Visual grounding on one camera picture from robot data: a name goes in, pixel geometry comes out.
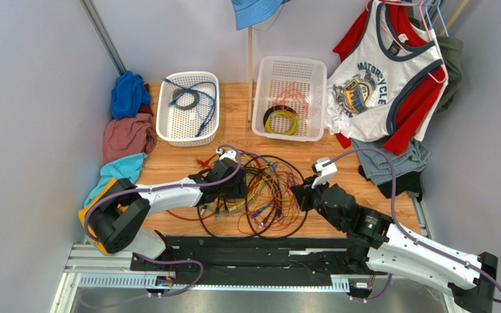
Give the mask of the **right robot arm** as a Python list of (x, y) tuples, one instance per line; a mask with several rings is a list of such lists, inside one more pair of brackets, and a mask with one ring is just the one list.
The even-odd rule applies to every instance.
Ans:
[(343, 264), (350, 273), (401, 276), (441, 291), (466, 311), (492, 312), (498, 267), (495, 255), (447, 248), (358, 204), (337, 184), (314, 186), (315, 179), (309, 177), (290, 190), (303, 211), (316, 211), (346, 234), (350, 246)]

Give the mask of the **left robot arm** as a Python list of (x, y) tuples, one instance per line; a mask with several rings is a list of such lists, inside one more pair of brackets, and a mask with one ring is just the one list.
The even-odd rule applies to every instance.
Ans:
[(90, 242), (106, 256), (127, 251), (151, 259), (159, 257), (166, 250), (166, 243), (156, 231), (142, 226), (147, 217), (211, 203), (239, 184), (240, 151), (221, 145), (217, 154), (219, 159), (212, 169), (175, 182), (135, 185), (127, 178), (111, 179), (78, 213)]

